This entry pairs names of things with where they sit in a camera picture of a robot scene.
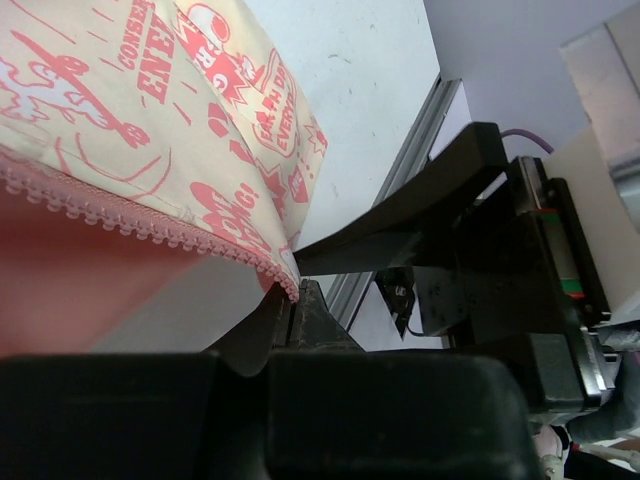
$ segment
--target white surface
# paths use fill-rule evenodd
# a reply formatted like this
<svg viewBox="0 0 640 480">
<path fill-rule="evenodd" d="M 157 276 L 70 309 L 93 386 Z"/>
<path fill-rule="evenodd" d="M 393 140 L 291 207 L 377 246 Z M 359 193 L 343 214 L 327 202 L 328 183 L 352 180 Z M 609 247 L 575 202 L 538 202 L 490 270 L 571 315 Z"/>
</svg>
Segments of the white surface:
<svg viewBox="0 0 640 480">
<path fill-rule="evenodd" d="M 162 289 L 93 351 L 199 352 L 251 313 L 263 295 L 253 269 L 209 257 Z"/>
<path fill-rule="evenodd" d="M 586 117 L 560 46 L 636 0 L 425 0 L 443 78 L 462 78 L 471 118 L 560 147 Z M 509 156 L 539 155 L 525 139 Z"/>
<path fill-rule="evenodd" d="M 421 0 L 246 0 L 329 149 L 298 248 L 369 210 L 438 73 Z"/>
<path fill-rule="evenodd" d="M 413 313 L 409 326 L 414 332 L 422 332 L 420 325 L 419 304 L 413 306 Z M 384 303 L 378 286 L 371 284 L 362 301 L 362 306 L 353 326 L 349 331 L 353 339 L 367 352 L 381 350 L 402 350 L 407 348 L 442 348 L 440 337 L 414 337 L 409 332 L 405 334 L 404 341 L 400 337 L 393 318 Z"/>
<path fill-rule="evenodd" d="M 640 318 L 640 241 L 591 128 L 545 162 L 549 177 L 569 184 L 582 229 L 612 311 L 612 324 Z"/>
</svg>

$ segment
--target cartoon print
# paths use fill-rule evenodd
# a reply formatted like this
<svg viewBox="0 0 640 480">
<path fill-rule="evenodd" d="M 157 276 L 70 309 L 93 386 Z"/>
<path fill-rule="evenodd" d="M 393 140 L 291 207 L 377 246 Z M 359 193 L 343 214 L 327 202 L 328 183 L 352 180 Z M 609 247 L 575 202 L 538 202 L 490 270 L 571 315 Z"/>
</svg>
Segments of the cartoon print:
<svg viewBox="0 0 640 480">
<path fill-rule="evenodd" d="M 211 213 L 203 220 L 219 237 L 264 256 L 271 247 L 253 227 L 250 213 L 238 203 L 228 201 L 211 186 L 200 182 L 191 184 L 191 193 Z"/>
<path fill-rule="evenodd" d="M 44 83 L 23 83 L 17 77 L 18 68 L 0 58 L 0 88 L 14 94 L 13 105 L 0 113 L 18 120 L 36 123 L 49 120 L 41 109 L 57 110 L 69 123 L 77 116 L 105 130 L 115 130 L 133 148 L 149 143 L 149 136 L 140 128 L 121 123 L 76 77 L 89 72 L 89 66 L 71 56 L 55 57 L 23 34 L 12 31 L 14 37 L 29 47 L 45 63 L 30 62 L 30 70 Z"/>
<path fill-rule="evenodd" d="M 313 145 L 313 153 L 319 153 L 324 157 L 324 154 L 327 153 L 327 147 L 329 146 L 329 142 L 327 142 L 327 137 L 324 136 L 322 130 L 318 126 L 318 122 L 315 117 L 311 117 L 311 125 L 305 125 L 304 128 L 309 133 L 309 142 Z"/>
<path fill-rule="evenodd" d="M 300 167 L 296 165 L 293 170 L 293 175 L 289 175 L 289 188 L 291 189 L 291 197 L 296 203 L 309 202 L 309 193 L 307 192 L 307 185 L 304 182 L 304 177 L 300 171 Z"/>
<path fill-rule="evenodd" d="M 13 105 L 0 110 L 4 115 L 16 120 L 26 120 L 29 123 L 49 120 L 49 116 L 39 109 L 38 104 L 40 104 L 58 110 L 69 123 L 75 123 L 75 117 L 72 115 L 75 113 L 84 115 L 99 127 L 108 126 L 107 119 L 91 102 L 83 98 L 77 89 L 56 74 L 52 68 L 37 62 L 29 63 L 29 67 L 46 83 L 20 83 L 16 80 L 18 69 L 0 57 L 0 88 L 15 94 Z"/>
<path fill-rule="evenodd" d="M 53 150 L 58 157 L 60 170 L 64 173 L 73 175 L 69 164 L 74 165 L 73 170 L 76 173 L 81 171 L 83 166 L 87 167 L 103 177 L 119 182 L 121 187 L 118 195 L 129 200 L 139 200 L 147 195 L 154 195 L 166 182 L 173 164 L 171 149 L 169 149 L 168 155 L 157 155 L 145 163 L 142 163 L 144 157 L 140 155 L 137 157 L 136 171 L 126 175 L 114 175 L 108 169 L 102 168 L 100 162 L 95 162 L 87 155 L 79 132 L 75 133 L 73 140 L 58 137 L 53 143 Z M 136 183 L 150 188 L 139 188 Z"/>
<path fill-rule="evenodd" d="M 264 98 L 255 112 L 253 133 L 263 146 L 289 158 L 300 144 L 295 111 L 297 90 L 275 49 L 271 51 L 267 73 L 258 89 Z"/>
<path fill-rule="evenodd" d="M 217 103 L 209 103 L 209 129 L 216 134 L 218 138 L 224 138 L 229 135 L 229 121 L 227 114 Z M 229 151 L 233 153 L 239 160 L 255 165 L 255 159 L 251 155 L 249 147 L 244 142 L 237 140 L 229 140 Z"/>
<path fill-rule="evenodd" d="M 267 170 L 267 168 L 259 160 L 256 160 L 256 165 L 260 170 L 260 174 L 262 175 L 262 179 L 264 180 L 265 185 L 269 189 L 271 200 L 273 201 L 273 205 L 276 207 L 276 211 L 278 212 L 280 220 L 284 220 L 284 218 L 287 216 L 285 198 L 287 197 L 288 191 L 281 180 L 282 166 L 278 164 L 271 170 Z"/>
<path fill-rule="evenodd" d="M 264 72 L 264 66 L 256 70 L 255 65 L 246 55 L 236 53 L 230 55 L 225 50 L 225 43 L 231 38 L 231 28 L 227 21 L 208 5 L 195 4 L 189 8 L 188 18 L 200 29 L 221 55 L 229 55 L 239 64 L 242 75 L 255 85 Z"/>
<path fill-rule="evenodd" d="M 232 104 L 246 104 L 241 89 L 255 85 L 264 72 L 241 53 L 226 50 L 231 38 L 227 21 L 208 5 L 192 5 L 187 15 L 178 12 L 175 32 L 187 54 L 204 76 Z"/>
</svg>

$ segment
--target pink lace edging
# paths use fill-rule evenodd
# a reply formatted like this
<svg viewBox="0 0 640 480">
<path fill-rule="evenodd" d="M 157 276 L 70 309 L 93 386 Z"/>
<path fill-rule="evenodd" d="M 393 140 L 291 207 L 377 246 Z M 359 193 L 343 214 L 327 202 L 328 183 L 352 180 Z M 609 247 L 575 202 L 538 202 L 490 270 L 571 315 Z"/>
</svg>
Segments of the pink lace edging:
<svg viewBox="0 0 640 480">
<path fill-rule="evenodd" d="M 287 292 L 292 302 L 299 298 L 298 286 L 287 275 L 282 266 L 248 252 L 242 247 L 205 232 L 198 227 L 173 219 L 144 205 L 125 200 L 117 195 L 87 185 L 57 170 L 45 166 L 39 168 L 27 162 L 16 161 L 0 153 L 0 179 L 5 180 L 6 190 L 14 195 L 26 191 L 31 203 L 47 202 L 52 212 L 66 209 L 69 218 L 84 217 L 85 223 L 96 225 L 102 222 L 105 230 L 118 228 L 122 235 L 136 232 L 136 238 L 151 240 L 176 248 L 182 245 L 186 251 L 194 248 L 198 254 L 220 256 L 237 263 L 254 267 L 273 277 Z"/>
</svg>

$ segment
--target red lettering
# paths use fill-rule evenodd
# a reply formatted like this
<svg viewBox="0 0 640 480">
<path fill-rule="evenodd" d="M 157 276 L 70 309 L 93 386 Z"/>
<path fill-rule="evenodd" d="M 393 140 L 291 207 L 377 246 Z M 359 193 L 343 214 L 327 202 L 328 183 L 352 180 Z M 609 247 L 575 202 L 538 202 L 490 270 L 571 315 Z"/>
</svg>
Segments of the red lettering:
<svg viewBox="0 0 640 480">
<path fill-rule="evenodd" d="M 158 30 L 163 31 L 165 35 L 167 35 L 167 37 L 173 40 L 173 32 L 171 31 L 171 29 L 169 29 L 169 27 L 167 27 L 167 24 L 164 23 L 162 19 L 158 17 L 155 13 L 151 17 L 151 26 L 154 28 L 157 28 Z"/>
<path fill-rule="evenodd" d="M 140 37 L 137 35 L 134 35 L 133 33 L 130 33 L 129 31 L 126 31 L 124 33 L 124 37 L 122 38 L 122 41 L 124 42 L 123 45 L 129 45 L 130 47 L 135 48 L 136 50 L 138 50 L 138 47 L 140 46 Z"/>
<path fill-rule="evenodd" d="M 169 83 L 171 64 L 166 60 L 152 54 L 148 48 L 144 50 L 144 59 L 140 62 L 140 71 L 160 77 L 164 83 Z"/>
<path fill-rule="evenodd" d="M 275 102 L 275 103 L 279 103 L 280 99 L 282 98 L 282 94 L 277 91 L 277 90 L 271 90 L 271 93 L 269 94 L 269 98 Z"/>
<path fill-rule="evenodd" d="M 262 128 L 271 130 L 273 128 L 273 122 L 275 121 L 275 115 L 267 115 L 264 112 L 256 112 L 256 120 Z"/>
<path fill-rule="evenodd" d="M 273 105 L 273 100 L 271 100 L 269 97 L 264 97 L 262 99 L 262 106 L 265 107 L 267 110 L 276 109 L 276 107 Z"/>
<path fill-rule="evenodd" d="M 291 131 L 291 120 L 293 119 L 293 94 L 289 92 L 287 95 L 287 103 L 282 111 L 282 120 L 278 133 L 278 146 L 284 150 L 288 150 L 287 140 L 289 140 L 289 132 Z"/>
<path fill-rule="evenodd" d="M 155 48 L 169 58 L 173 57 L 173 41 L 169 37 L 162 36 L 158 30 L 153 28 L 149 29 L 145 46 L 147 48 Z"/>
<path fill-rule="evenodd" d="M 133 70 L 134 68 L 136 68 L 136 64 L 134 63 L 134 61 L 131 60 L 130 58 L 125 57 L 123 53 L 118 55 L 118 61 L 123 67 L 129 70 Z"/>
<path fill-rule="evenodd" d="M 136 58 L 138 58 L 138 51 L 128 43 L 125 43 L 120 47 L 120 52 L 125 57 L 130 58 L 131 60 L 135 60 Z"/>
<path fill-rule="evenodd" d="M 309 201 L 307 187 L 304 184 L 300 168 L 296 166 L 293 175 L 289 176 L 289 187 L 291 187 L 291 196 L 297 203 L 306 203 Z"/>
<path fill-rule="evenodd" d="M 198 49 L 195 56 L 195 59 L 205 70 L 209 70 L 211 67 L 213 67 L 213 64 L 216 62 L 217 58 L 218 57 L 214 57 L 213 55 L 211 55 L 204 45 Z"/>
<path fill-rule="evenodd" d="M 284 69 L 282 67 L 278 67 L 273 83 L 276 87 L 284 89 Z"/>
<path fill-rule="evenodd" d="M 127 30 L 124 33 L 123 42 L 133 43 L 137 47 L 140 44 L 141 34 L 142 34 L 142 23 L 137 22 L 136 20 L 127 20 Z"/>
<path fill-rule="evenodd" d="M 256 206 L 256 202 L 255 202 L 254 198 L 249 196 L 249 195 L 247 195 L 242 190 L 238 190 L 236 192 L 235 197 L 236 197 L 236 200 L 238 201 L 238 203 L 240 205 L 242 205 L 243 207 L 245 207 L 245 208 L 251 209 L 251 208 Z"/>
<path fill-rule="evenodd" d="M 129 14 L 129 18 L 134 20 L 138 20 L 139 22 L 144 22 L 144 17 L 146 17 L 146 5 L 140 8 L 135 7 L 136 2 L 133 2 L 133 6 L 131 7 L 131 13 Z"/>
<path fill-rule="evenodd" d="M 145 57 L 147 57 L 147 53 L 148 51 L 145 50 L 144 52 Z M 157 60 L 158 62 L 155 62 L 155 63 L 153 62 L 153 60 L 148 60 L 148 59 L 142 60 L 142 63 L 140 64 L 140 73 L 138 74 L 138 89 L 144 92 L 147 92 L 152 97 L 155 97 L 160 102 L 161 105 L 164 105 L 164 100 L 167 96 L 166 82 L 169 81 L 168 67 L 170 67 L 170 65 L 168 62 L 165 62 L 164 60 L 161 60 L 159 58 Z M 162 62 L 164 62 L 167 65 L 167 69 L 164 72 L 159 67 L 159 65 L 161 65 Z M 150 72 L 154 76 L 160 76 L 160 77 L 164 76 L 166 80 L 164 82 L 157 79 L 152 80 L 151 77 L 147 75 L 145 72 Z"/>
</svg>

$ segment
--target fabric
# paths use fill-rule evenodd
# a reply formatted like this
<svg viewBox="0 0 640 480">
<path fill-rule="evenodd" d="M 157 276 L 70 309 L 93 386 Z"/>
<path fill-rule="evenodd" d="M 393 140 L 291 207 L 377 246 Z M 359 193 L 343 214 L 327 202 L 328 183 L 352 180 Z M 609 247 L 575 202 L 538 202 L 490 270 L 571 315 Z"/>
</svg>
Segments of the fabric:
<svg viewBox="0 0 640 480">
<path fill-rule="evenodd" d="M 5 259 L 13 273 L 3 281 L 7 286 L 13 276 L 29 285 L 30 275 L 39 275 L 29 260 L 36 250 L 49 264 L 79 267 L 60 279 L 66 309 L 57 295 L 43 295 L 41 283 L 40 290 L 18 291 L 16 280 L 4 292 L 22 304 L 0 311 L 0 321 L 25 322 L 13 326 L 21 333 L 7 340 L 10 351 L 84 348 L 197 262 L 194 252 L 168 246 L 247 264 L 258 270 L 264 288 L 279 281 L 297 298 L 291 247 L 327 141 L 241 0 L 9 0 L 0 47 L 0 179 L 22 195 L 5 200 L 3 214 L 24 227 L 3 229 L 8 236 L 1 241 L 17 252 L 16 234 L 39 239 L 25 242 L 31 253 L 17 253 L 20 261 Z M 19 206 L 25 194 L 97 224 L 90 228 L 98 231 Z M 17 210 L 9 212 L 13 205 Z M 54 218 L 61 223 L 52 226 Z M 40 225 L 23 225 L 27 220 Z M 100 226 L 130 235 L 129 243 L 138 237 L 142 245 Z M 91 250 L 88 241 L 105 253 L 83 256 Z M 148 256 L 148 263 L 131 261 L 133 251 L 144 251 L 139 258 Z M 74 252 L 76 259 L 70 258 Z M 127 276 L 130 295 L 124 283 L 122 291 L 107 288 L 108 276 L 101 277 L 116 264 L 128 267 L 113 278 Z M 65 268 L 59 273 L 69 274 Z M 94 293 L 83 296 L 87 285 L 71 285 L 72 278 L 93 283 Z M 39 306 L 30 314 L 35 299 Z M 50 336 L 56 345 L 46 347 L 52 326 L 45 328 L 42 312 L 55 312 L 48 321 L 56 325 L 80 301 L 87 305 L 84 335 L 69 330 L 73 342 Z M 20 338 L 34 341 L 23 348 L 14 343 Z"/>
<path fill-rule="evenodd" d="M 624 325 L 624 328 L 603 327 L 598 329 L 598 339 L 603 346 L 616 352 L 637 352 L 640 350 L 640 322 Z"/>
<path fill-rule="evenodd" d="M 567 423 L 578 444 L 612 440 L 640 426 L 640 353 L 623 354 L 616 390 L 599 410 Z"/>
</svg>

